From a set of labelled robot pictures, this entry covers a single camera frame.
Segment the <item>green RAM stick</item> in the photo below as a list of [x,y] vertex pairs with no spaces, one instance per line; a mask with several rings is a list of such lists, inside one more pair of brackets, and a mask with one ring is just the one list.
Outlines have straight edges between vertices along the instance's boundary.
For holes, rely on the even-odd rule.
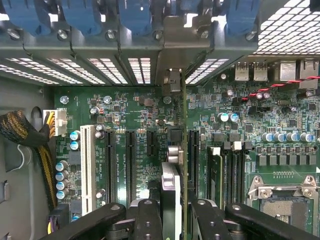
[[221,148],[207,147],[207,197],[221,209],[223,206],[223,158]]

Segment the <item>black RAM slot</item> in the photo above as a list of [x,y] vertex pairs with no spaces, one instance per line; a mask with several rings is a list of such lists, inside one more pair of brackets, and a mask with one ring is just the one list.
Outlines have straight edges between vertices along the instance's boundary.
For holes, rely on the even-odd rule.
[[234,187],[233,200],[237,203],[244,202],[244,188],[245,188],[245,161],[246,155],[243,150],[241,141],[235,141],[232,145],[233,160],[234,160]]
[[234,154],[231,149],[224,151],[224,204],[233,202]]

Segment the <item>long black expansion slot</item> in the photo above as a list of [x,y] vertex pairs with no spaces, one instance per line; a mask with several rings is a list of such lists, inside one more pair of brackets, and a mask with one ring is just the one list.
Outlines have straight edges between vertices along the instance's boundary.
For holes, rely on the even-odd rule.
[[126,194],[127,207],[130,207],[132,201],[136,199],[136,131],[127,130],[125,132],[125,160],[126,160]]
[[106,202],[117,201],[117,161],[116,161],[116,132],[108,129],[104,136],[105,166],[106,166]]

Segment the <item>short black expansion slot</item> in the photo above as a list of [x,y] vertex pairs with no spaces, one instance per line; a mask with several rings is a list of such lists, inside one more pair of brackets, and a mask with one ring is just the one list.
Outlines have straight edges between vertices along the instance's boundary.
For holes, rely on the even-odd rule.
[[147,130],[147,155],[154,157],[157,154],[157,132],[155,130]]

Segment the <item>CPU socket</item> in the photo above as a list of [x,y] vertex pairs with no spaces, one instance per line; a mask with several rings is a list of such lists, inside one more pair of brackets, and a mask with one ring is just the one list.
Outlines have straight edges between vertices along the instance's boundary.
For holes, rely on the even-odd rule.
[[248,206],[320,237],[320,186],[314,174],[256,174],[245,193]]

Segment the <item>white expansion slot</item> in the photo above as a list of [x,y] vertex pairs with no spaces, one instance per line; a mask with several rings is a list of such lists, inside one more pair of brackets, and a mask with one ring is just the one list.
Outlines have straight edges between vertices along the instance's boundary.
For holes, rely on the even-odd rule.
[[82,216],[91,213],[97,208],[95,140],[95,126],[82,125],[80,127]]

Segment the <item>green motherboard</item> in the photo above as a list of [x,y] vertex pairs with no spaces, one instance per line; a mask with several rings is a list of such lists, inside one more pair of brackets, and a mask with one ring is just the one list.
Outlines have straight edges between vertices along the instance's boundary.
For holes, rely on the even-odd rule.
[[[225,210],[225,150],[242,142],[245,151],[244,200],[254,175],[273,173],[295,176],[314,174],[320,186],[320,71],[280,81],[276,67],[267,81],[236,81],[212,76],[186,86],[189,130],[199,130],[199,197],[189,178],[187,184],[188,237],[193,240],[192,202],[207,195],[207,147],[220,147],[222,156],[222,211]],[[163,240],[182,237],[182,104],[178,94],[164,86],[62,86],[54,92],[55,110],[67,112],[66,136],[55,140],[55,192],[57,207],[47,228],[55,232],[82,216],[81,132],[94,125],[96,209],[117,203],[137,206],[142,199],[157,201]],[[106,200],[105,132],[115,130],[117,201]],[[126,131],[136,133],[136,199],[127,207]],[[157,152],[147,154],[147,130],[155,130]]]

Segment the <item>white power connector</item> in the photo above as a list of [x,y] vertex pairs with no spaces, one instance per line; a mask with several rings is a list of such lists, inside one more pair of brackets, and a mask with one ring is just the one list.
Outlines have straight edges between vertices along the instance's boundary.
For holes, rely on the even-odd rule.
[[65,137],[67,134],[66,110],[43,110],[43,123],[49,127],[49,137]]

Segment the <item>open black PC case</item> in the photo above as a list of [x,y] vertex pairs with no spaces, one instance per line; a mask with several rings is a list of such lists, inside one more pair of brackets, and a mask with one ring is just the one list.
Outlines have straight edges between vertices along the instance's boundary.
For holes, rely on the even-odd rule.
[[186,28],[195,16],[219,22],[215,49],[223,58],[202,82],[216,75],[266,82],[272,67],[284,82],[320,71],[320,0],[260,0],[252,31],[236,36],[227,33],[224,0],[201,0],[198,13],[182,16],[171,15],[168,0],[149,0],[152,30],[142,36],[121,24],[118,0],[97,0],[102,31],[90,36],[66,22],[61,0],[44,1],[51,33],[32,36],[10,21],[0,0],[0,78],[42,86],[163,85],[156,71],[170,16],[183,17]]

